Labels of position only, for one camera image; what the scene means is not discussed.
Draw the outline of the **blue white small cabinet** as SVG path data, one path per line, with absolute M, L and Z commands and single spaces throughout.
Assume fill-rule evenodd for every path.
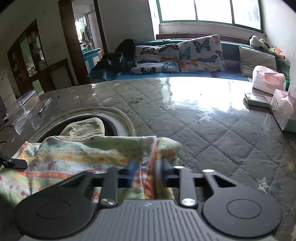
M 89 51 L 84 51 L 82 53 L 84 62 L 86 65 L 87 72 L 90 73 L 94 66 L 101 60 L 102 58 L 102 49 L 96 48 Z

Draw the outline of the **blue sofa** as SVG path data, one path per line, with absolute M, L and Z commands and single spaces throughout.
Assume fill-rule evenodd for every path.
M 219 35 L 151 45 L 126 39 L 87 76 L 92 81 L 179 76 L 251 81 L 253 69 L 261 65 L 288 77 L 290 65 L 275 51 L 223 42 Z

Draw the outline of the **butterfly pillow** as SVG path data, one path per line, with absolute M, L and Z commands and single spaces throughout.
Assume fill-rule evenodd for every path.
M 179 46 L 179 66 L 182 72 L 227 70 L 219 35 L 186 40 Z
M 136 46 L 131 74 L 179 72 L 179 44 Z

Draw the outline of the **white plush toy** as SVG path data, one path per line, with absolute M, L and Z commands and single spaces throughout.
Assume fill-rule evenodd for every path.
M 259 39 L 255 35 L 252 35 L 249 38 L 249 43 L 251 47 L 258 48 L 258 49 L 264 49 L 269 50 L 269 45 L 265 42 L 264 39 Z

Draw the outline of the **flat book under tissues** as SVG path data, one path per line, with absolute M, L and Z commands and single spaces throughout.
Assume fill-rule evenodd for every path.
M 272 97 L 256 93 L 245 93 L 245 100 L 249 105 L 270 108 Z

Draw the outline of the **clear plastic storage box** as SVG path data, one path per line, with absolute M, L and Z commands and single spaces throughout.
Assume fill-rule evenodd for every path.
M 16 126 L 25 120 L 30 112 L 38 105 L 40 97 L 36 90 L 31 90 L 16 100 L 16 107 L 11 113 L 12 125 Z

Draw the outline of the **butterfly pillow left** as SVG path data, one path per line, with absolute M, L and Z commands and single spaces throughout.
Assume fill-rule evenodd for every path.
M 136 46 L 131 74 L 179 72 L 179 44 Z

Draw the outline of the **white refrigerator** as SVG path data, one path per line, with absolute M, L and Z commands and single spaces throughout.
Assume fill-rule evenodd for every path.
M 0 74 L 0 92 L 6 108 L 11 109 L 16 102 L 16 97 L 5 70 L 2 70 Z

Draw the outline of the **dark wooden cabinet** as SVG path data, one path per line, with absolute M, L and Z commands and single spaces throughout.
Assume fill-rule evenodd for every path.
M 48 64 L 43 51 L 37 20 L 27 27 L 7 52 L 10 67 L 20 95 L 34 90 L 37 82 L 44 92 L 58 89 L 52 74 L 64 68 L 66 80 L 75 85 L 68 59 Z

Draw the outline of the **pink tissue pack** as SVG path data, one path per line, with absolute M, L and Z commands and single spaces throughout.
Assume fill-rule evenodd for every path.
M 268 94 L 274 94 L 276 89 L 285 91 L 285 75 L 265 66 L 255 66 L 252 73 L 253 88 Z

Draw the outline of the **patterned green child shirt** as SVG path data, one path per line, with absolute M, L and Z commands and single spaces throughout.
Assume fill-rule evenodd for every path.
M 69 124 L 60 135 L 41 143 L 25 142 L 14 154 L 25 170 L 1 167 L 1 197 L 11 206 L 24 198 L 83 171 L 105 173 L 111 167 L 135 165 L 130 188 L 119 190 L 120 199 L 172 198 L 161 183 L 162 159 L 175 161 L 181 144 L 157 136 L 108 137 L 98 118 Z

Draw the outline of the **butterfly pillow right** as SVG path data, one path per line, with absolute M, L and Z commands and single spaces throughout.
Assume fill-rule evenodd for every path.
M 219 35 L 186 40 L 179 46 L 179 66 L 182 72 L 227 70 Z

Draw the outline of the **black clothes pile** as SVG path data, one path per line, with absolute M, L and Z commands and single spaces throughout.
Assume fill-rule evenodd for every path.
M 92 68 L 90 73 L 99 70 L 110 70 L 119 73 L 125 70 L 128 62 L 134 61 L 135 48 L 135 40 L 123 40 L 115 49 L 115 52 L 104 54 L 101 60 Z

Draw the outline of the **grey cushion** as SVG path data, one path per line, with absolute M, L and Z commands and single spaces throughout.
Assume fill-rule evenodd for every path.
M 257 65 L 265 66 L 269 69 L 276 70 L 275 56 L 254 50 L 247 47 L 239 46 L 240 54 L 240 72 L 244 77 L 252 77 L 254 68 Z

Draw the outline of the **orange green plush toys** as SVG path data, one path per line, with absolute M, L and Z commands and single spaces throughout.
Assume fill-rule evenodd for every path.
M 274 54 L 276 54 L 282 60 L 285 60 L 286 59 L 285 55 L 283 54 L 283 52 L 281 51 L 281 49 L 278 48 L 278 47 L 270 47 L 269 48 L 269 51 L 272 52 L 272 53 L 274 53 Z

